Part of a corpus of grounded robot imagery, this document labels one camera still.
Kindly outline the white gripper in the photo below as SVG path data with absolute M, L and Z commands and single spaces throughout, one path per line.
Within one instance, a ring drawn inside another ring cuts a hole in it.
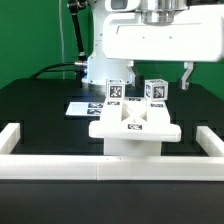
M 104 21 L 102 48 L 108 58 L 129 59 L 127 83 L 134 87 L 137 70 L 133 60 L 183 61 L 185 72 L 178 88 L 187 90 L 193 62 L 224 58 L 224 4 L 192 6 L 167 25 L 145 24 L 136 12 L 113 13 Z

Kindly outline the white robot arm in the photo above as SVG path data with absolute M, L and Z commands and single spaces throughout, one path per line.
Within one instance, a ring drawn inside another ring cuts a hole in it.
M 89 0 L 94 50 L 87 81 L 132 79 L 135 61 L 182 62 L 183 90 L 197 62 L 224 58 L 224 4 L 215 0 Z

